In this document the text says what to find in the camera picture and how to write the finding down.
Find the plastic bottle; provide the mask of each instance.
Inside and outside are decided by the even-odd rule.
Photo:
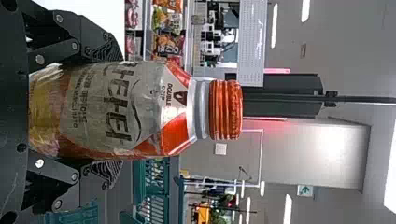
[[[195,80],[175,63],[52,66],[30,77],[29,138],[51,157],[174,156],[197,139],[236,139],[242,91]]]

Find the orange bottle cap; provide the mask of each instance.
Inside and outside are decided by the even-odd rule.
[[[237,139],[242,132],[242,88],[214,80],[209,87],[209,131],[213,140]]]

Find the bottle label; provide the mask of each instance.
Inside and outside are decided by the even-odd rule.
[[[190,78],[173,69],[125,62],[73,71],[60,133],[90,150],[131,158],[168,155],[188,144]]]

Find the shop display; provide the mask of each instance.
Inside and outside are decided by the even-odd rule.
[[[54,65],[30,75],[29,142],[47,156],[174,156],[241,129],[237,82],[198,81],[172,62]]]
[[[181,15],[178,13],[164,12],[160,7],[155,7],[153,16],[153,29],[180,35]]]
[[[139,24],[139,13],[137,9],[139,4],[137,0],[127,0],[125,2],[125,25],[128,28],[135,29]]]
[[[169,62],[174,62],[178,66],[183,67],[183,57],[178,56],[178,55],[168,55],[167,61]]]
[[[177,13],[182,12],[181,0],[153,0],[153,4],[160,7],[166,7],[168,9],[174,10]]]

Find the bottle neck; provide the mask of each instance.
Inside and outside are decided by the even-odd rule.
[[[194,126],[198,139],[209,136],[209,84],[210,80],[196,81],[194,99]]]

